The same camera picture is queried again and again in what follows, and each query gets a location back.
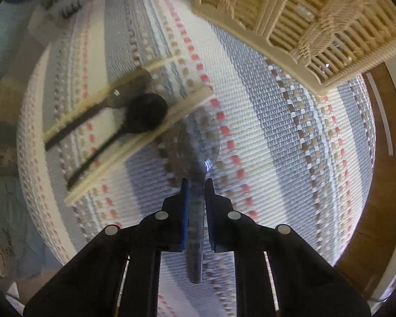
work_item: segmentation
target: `silver screw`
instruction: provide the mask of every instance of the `silver screw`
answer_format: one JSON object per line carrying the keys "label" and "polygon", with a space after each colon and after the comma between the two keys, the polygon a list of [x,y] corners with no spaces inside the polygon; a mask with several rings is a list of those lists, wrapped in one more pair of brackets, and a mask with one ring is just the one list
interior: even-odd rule
{"label": "silver screw", "polygon": [[229,217],[230,219],[233,219],[234,221],[236,221],[239,218],[241,218],[241,214],[238,211],[230,211],[227,214],[227,217]]}
{"label": "silver screw", "polygon": [[155,218],[162,221],[164,219],[167,219],[169,217],[169,214],[166,211],[158,211],[155,214]]}
{"label": "silver screw", "polygon": [[106,235],[109,235],[109,236],[113,236],[113,235],[117,234],[118,231],[119,231],[119,229],[117,228],[116,225],[109,225],[104,230]]}
{"label": "silver screw", "polygon": [[277,231],[280,232],[281,234],[287,235],[288,233],[290,233],[290,227],[285,224],[282,224],[278,226]]}

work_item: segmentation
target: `spoon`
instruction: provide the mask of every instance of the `spoon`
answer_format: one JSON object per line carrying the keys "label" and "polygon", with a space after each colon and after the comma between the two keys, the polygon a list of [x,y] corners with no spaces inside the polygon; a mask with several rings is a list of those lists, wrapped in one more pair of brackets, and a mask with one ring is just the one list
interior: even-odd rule
{"label": "spoon", "polygon": [[191,113],[178,135],[178,157],[189,174],[190,203],[186,247],[186,269],[189,281],[202,279],[204,245],[204,180],[216,163],[220,150],[217,122],[204,109]]}
{"label": "spoon", "polygon": [[131,99],[127,106],[125,119],[121,127],[69,178],[68,190],[78,182],[83,172],[91,166],[95,159],[119,137],[127,133],[143,133],[154,130],[160,125],[167,111],[167,102],[158,94],[146,93]]}
{"label": "spoon", "polygon": [[126,107],[135,96],[144,93],[146,89],[151,86],[151,74],[142,67],[137,68],[135,74],[137,75],[133,77],[130,81],[113,89],[103,101],[90,107],[84,113],[82,113],[70,123],[65,125],[63,129],[58,131],[45,143],[45,151],[49,151],[56,144],[60,143],[73,130],[97,115],[98,112],[101,111],[101,109],[106,107],[112,109]]}

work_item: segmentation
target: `beige plastic basket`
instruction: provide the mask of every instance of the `beige plastic basket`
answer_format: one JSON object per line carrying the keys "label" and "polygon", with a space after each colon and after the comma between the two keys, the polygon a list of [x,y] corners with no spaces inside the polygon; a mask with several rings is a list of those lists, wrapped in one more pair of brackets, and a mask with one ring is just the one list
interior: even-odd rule
{"label": "beige plastic basket", "polygon": [[197,15],[320,96],[396,54],[391,0],[195,0],[194,5]]}

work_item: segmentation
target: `black spoon handle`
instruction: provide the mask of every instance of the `black spoon handle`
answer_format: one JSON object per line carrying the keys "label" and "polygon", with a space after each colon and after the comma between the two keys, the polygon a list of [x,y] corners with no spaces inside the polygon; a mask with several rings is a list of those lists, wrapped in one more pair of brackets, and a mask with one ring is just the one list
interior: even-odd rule
{"label": "black spoon handle", "polygon": [[60,143],[66,136],[68,136],[73,130],[81,126],[87,120],[91,119],[95,115],[100,112],[100,110],[105,106],[105,100],[102,103],[94,105],[87,109],[83,114],[81,114],[78,118],[72,120],[69,124],[67,124],[63,129],[57,132],[53,137],[51,137],[45,143],[45,151],[49,151],[56,144]]}
{"label": "black spoon handle", "polygon": [[101,155],[110,145],[112,145],[120,136],[125,135],[126,129],[124,127],[121,127],[113,136],[111,136],[106,142],[99,147],[99,149],[94,152],[87,160],[80,166],[74,174],[69,178],[68,180],[68,190],[71,190],[71,188],[79,181],[79,178],[81,175],[91,166],[91,164],[95,161],[95,159]]}

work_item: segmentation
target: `striped tablecloth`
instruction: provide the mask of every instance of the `striped tablecloth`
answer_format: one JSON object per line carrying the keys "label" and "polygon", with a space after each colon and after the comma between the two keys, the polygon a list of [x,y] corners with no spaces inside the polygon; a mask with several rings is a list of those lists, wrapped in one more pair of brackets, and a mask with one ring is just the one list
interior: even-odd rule
{"label": "striped tablecloth", "polygon": [[[65,176],[108,138],[121,112],[104,110],[60,147],[44,151],[42,133],[64,112],[152,59],[178,55],[154,76],[169,104],[199,82],[220,124],[218,194],[260,224],[291,225],[330,263],[354,232],[370,188],[373,115],[362,77],[316,98],[269,59],[191,12],[191,0],[93,0],[39,60],[19,124],[20,178],[32,218],[66,263],[103,227],[138,223],[180,188],[176,128],[120,163],[75,207]],[[161,314],[235,315],[233,255],[213,254],[204,281],[190,284],[183,254],[165,253]]]}

